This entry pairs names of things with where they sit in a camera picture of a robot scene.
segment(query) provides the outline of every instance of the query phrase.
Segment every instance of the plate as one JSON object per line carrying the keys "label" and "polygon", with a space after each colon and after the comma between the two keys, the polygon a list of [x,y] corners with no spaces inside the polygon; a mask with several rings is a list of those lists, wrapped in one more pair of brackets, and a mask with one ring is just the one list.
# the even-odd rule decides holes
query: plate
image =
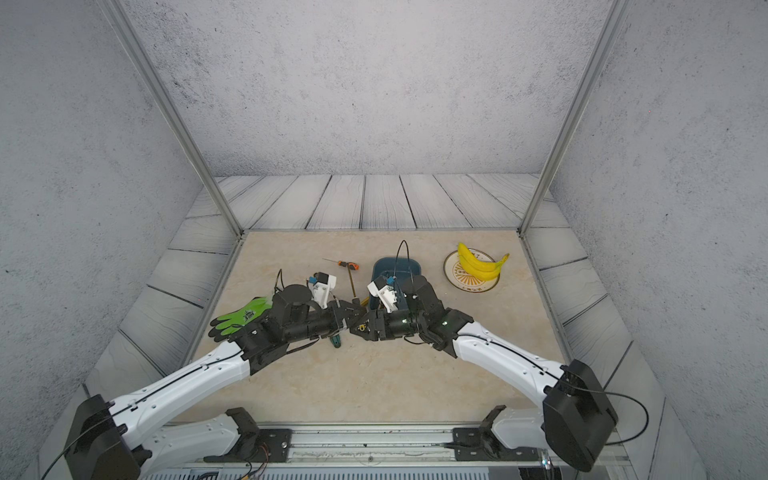
{"label": "plate", "polygon": [[[474,255],[475,258],[482,260],[483,262],[496,261],[493,260],[490,255],[485,252],[481,252],[480,250],[470,248],[469,251],[472,252],[472,255]],[[445,262],[442,264],[442,269],[443,272],[445,272],[445,276],[448,278],[448,281],[451,283],[451,285],[455,286],[459,290],[464,290],[465,292],[470,293],[487,292],[496,286],[496,283],[498,283],[498,279],[500,278],[500,276],[497,276],[493,280],[485,282],[476,276],[470,275],[462,268],[462,264],[458,261],[458,250],[445,258]]]}

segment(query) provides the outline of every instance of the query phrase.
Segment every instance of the textured wall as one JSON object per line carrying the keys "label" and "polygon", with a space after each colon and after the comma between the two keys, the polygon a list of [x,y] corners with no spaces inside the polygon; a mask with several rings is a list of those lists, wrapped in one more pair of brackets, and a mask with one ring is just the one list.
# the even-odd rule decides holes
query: textured wall
{"label": "textured wall", "polygon": [[200,181],[96,2],[0,3],[0,477],[95,364]]}
{"label": "textured wall", "polygon": [[124,0],[216,175],[540,171],[610,0]]}
{"label": "textured wall", "polygon": [[768,471],[768,3],[637,0],[553,186],[714,478]]}

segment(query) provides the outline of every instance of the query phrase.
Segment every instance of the green glove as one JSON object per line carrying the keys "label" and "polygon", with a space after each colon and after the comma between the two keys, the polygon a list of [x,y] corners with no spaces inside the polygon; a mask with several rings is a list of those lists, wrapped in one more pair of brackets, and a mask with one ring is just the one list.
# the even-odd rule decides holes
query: green glove
{"label": "green glove", "polygon": [[271,307],[272,297],[257,296],[240,310],[211,320],[210,325],[213,328],[208,332],[208,336],[213,337],[217,342],[226,340],[229,335],[247,325],[248,322],[259,318]]}

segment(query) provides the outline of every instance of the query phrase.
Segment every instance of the yellow banana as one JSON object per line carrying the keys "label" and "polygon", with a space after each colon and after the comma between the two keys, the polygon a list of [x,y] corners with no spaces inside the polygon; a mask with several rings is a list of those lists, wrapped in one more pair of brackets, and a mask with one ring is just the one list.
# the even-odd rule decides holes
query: yellow banana
{"label": "yellow banana", "polygon": [[478,258],[475,257],[475,255],[473,255],[472,252],[469,251],[469,248],[467,248],[467,246],[464,245],[463,243],[458,244],[458,255],[459,257],[464,257],[466,260],[466,263],[468,263],[469,265],[472,265],[475,268],[475,270],[478,270],[481,272],[493,272],[494,270],[496,270],[497,267],[504,265],[504,262],[506,262],[507,259],[509,258],[509,253],[507,253],[506,255],[504,255],[504,258],[502,258],[498,262],[484,262],[482,260],[478,260]]}
{"label": "yellow banana", "polygon": [[469,273],[473,277],[477,278],[478,280],[482,280],[484,282],[489,282],[499,276],[499,274],[502,272],[502,266],[497,265],[496,268],[493,269],[491,272],[483,272],[481,270],[478,270],[475,268],[474,265],[470,264],[467,257],[464,255],[458,256],[458,262],[462,265],[462,268],[466,271],[466,273]]}

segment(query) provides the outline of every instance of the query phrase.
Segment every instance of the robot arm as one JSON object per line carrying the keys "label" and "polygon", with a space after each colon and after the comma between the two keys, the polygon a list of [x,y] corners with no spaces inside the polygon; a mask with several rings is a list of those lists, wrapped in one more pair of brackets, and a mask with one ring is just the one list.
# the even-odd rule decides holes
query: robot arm
{"label": "robot arm", "polygon": [[[377,289],[379,296],[382,289]],[[402,283],[408,308],[391,312],[368,311],[357,302],[328,302],[327,293],[319,299],[313,290],[289,285],[275,294],[270,310],[202,359],[113,402],[101,396],[83,402],[70,429],[71,447],[65,451],[73,479],[112,480],[115,472],[120,472],[119,478],[139,478],[188,459],[242,451],[244,439],[253,443],[258,433],[244,411],[227,412],[230,420],[220,415],[199,425],[162,425],[218,389],[297,351],[287,349],[290,343],[325,338],[345,328],[370,341],[419,335],[432,348],[487,369],[541,405],[532,418],[545,439],[540,439],[538,428],[522,437],[515,433],[512,439],[495,422],[493,432],[508,448],[549,446],[568,464],[588,472],[617,423],[588,366],[577,360],[565,366],[542,359],[494,335],[469,315],[444,308],[423,276]],[[216,433],[215,442],[209,432]]]}
{"label": "robot arm", "polygon": [[[618,415],[589,366],[542,359],[494,335],[466,313],[446,309],[423,276],[402,283],[407,310],[368,312],[349,324],[366,340],[419,335],[432,348],[488,370],[541,405],[541,431],[507,435],[494,422],[493,432],[510,449],[548,445],[569,465],[589,472],[618,422]],[[536,445],[517,443],[519,439]]]}

